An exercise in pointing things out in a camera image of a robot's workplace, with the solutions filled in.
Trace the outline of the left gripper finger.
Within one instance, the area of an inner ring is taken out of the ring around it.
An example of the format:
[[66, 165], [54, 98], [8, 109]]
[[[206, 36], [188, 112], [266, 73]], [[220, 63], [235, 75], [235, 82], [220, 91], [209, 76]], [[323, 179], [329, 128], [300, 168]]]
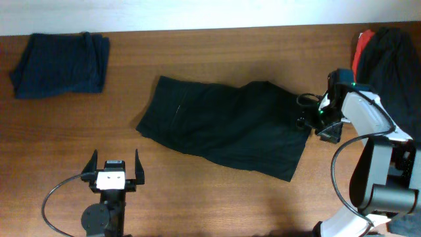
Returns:
[[145, 184], [145, 173], [141, 161], [139, 159], [138, 149], [135, 151], [135, 176], [136, 176], [136, 185]]
[[87, 162], [84, 169], [81, 172], [81, 180], [82, 181], [95, 181], [96, 174], [97, 174], [97, 156], [98, 152], [95, 149], [91, 159]]

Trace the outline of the black shorts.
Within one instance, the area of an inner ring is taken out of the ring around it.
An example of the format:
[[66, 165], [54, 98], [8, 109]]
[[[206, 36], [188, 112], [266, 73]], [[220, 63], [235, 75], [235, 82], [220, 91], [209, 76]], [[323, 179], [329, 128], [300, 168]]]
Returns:
[[170, 149], [289, 182], [309, 128], [296, 95], [267, 81], [240, 88], [161, 76], [137, 131]]

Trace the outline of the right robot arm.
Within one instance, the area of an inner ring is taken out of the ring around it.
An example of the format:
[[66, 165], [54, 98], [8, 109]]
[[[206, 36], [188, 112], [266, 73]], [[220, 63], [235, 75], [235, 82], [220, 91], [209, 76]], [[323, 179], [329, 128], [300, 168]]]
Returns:
[[[357, 132], [336, 150], [330, 167], [343, 206], [317, 223], [313, 236], [367, 236], [379, 225], [420, 210], [420, 143], [399, 128], [369, 85], [355, 82], [352, 70], [329, 73], [324, 95], [314, 95], [309, 103], [298, 98], [297, 104], [303, 109], [297, 125], [314, 129], [322, 141], [339, 143], [344, 123]], [[364, 149], [345, 199], [337, 187], [335, 164], [340, 152], [358, 141]]]

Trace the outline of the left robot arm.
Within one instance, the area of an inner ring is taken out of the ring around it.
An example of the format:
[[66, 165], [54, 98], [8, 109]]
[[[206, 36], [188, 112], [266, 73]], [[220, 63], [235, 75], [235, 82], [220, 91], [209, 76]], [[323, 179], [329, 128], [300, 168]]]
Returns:
[[126, 166], [122, 160], [106, 161], [103, 169], [97, 168], [98, 152], [82, 171], [81, 180], [89, 184], [94, 194], [100, 195], [99, 203], [87, 207], [81, 216], [81, 225], [89, 237], [123, 237], [126, 194], [135, 192], [145, 184], [145, 173], [135, 152], [135, 178], [126, 178]]

